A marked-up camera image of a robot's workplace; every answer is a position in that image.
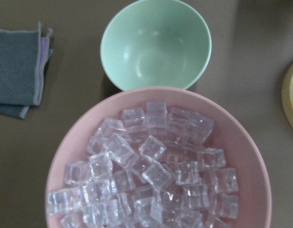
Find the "pink bowl with ice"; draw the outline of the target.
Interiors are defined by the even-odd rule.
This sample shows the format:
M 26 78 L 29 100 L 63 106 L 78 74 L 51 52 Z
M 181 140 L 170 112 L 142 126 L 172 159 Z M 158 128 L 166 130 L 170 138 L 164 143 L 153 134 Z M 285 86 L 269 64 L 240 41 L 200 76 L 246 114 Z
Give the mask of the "pink bowl with ice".
M 109 202 L 111 226 L 138 215 L 135 205 L 147 205 L 139 226 L 160 224 L 160 193 L 178 178 L 160 164 L 167 152 L 188 177 L 186 185 L 202 188 L 211 219 L 220 217 L 231 228 L 270 226 L 269 178 L 247 131 L 203 96 L 156 86 L 114 95 L 70 129 L 49 171 L 48 227 L 75 220 L 100 225 L 100 215 L 91 216 L 100 201 Z

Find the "green bowl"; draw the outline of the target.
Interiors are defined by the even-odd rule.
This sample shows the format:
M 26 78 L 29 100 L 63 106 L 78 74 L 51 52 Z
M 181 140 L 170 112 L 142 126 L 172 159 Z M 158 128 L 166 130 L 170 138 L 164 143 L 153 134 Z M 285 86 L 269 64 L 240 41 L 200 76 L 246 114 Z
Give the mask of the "green bowl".
M 148 86 L 188 89 L 204 73 L 212 39 L 204 18 L 179 0 L 138 0 L 106 27 L 100 58 L 120 90 Z

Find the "grey folded cloth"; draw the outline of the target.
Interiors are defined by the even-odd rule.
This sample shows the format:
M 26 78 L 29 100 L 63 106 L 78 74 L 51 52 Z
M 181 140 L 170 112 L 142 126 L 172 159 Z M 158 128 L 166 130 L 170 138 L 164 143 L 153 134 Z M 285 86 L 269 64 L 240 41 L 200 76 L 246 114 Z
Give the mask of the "grey folded cloth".
M 53 50 L 52 29 L 45 36 L 37 30 L 0 29 L 0 113 L 24 119 L 31 106 L 39 106 L 44 71 Z

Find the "wooden glass stand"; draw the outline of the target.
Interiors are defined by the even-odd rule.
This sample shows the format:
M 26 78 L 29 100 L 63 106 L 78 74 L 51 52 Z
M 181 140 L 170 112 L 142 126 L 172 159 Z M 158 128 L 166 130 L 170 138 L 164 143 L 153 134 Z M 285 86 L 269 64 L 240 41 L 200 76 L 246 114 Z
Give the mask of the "wooden glass stand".
M 293 63 L 289 66 L 283 78 L 281 102 L 286 119 L 293 128 Z

